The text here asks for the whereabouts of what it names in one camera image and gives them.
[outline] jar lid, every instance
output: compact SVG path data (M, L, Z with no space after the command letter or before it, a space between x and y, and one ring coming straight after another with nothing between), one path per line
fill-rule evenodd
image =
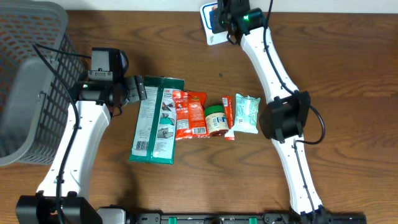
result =
M224 113L224 106L216 105L205 109L205 116L213 113Z

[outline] small red packet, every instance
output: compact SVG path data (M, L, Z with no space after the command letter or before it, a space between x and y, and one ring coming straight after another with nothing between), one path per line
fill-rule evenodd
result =
M210 137L203 109L206 93L173 91L173 100L177 113L175 140Z
M235 140L234 131L232 127L234 126L234 115L232 112L232 96L223 96L224 113L228 123L229 131L225 134L226 140Z

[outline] wooden table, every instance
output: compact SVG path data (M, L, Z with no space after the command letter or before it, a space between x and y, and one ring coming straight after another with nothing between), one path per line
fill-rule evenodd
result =
M205 91L261 97L253 66L238 46L207 46L198 12L73 11L76 49L126 51L129 75L185 79ZM326 138L306 146L313 181L332 212L363 212L368 223L398 222L398 17L275 13L272 36L281 61L326 122ZM277 151L262 133L178 141L173 166L128 162L139 104L107 128L90 180L90 203L135 212L262 213L288 210L289 190ZM310 113L308 140L320 126ZM0 223L15 223L20 195L32 195L49 167L0 167Z

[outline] plastic bin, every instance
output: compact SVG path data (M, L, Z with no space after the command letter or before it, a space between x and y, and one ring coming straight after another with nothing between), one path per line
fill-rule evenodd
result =
M52 2L0 0L0 166L51 164L65 130L65 89L36 55L32 43L75 52L68 16ZM40 50L71 88L80 59Z

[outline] green and white package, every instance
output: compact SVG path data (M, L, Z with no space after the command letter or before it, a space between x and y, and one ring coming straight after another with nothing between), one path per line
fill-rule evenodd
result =
M147 99L141 101L129 161L173 164L175 103L173 91L183 90L184 80L145 77Z
M260 98L243 97L236 94L235 122L233 131L258 134L257 114L259 112Z

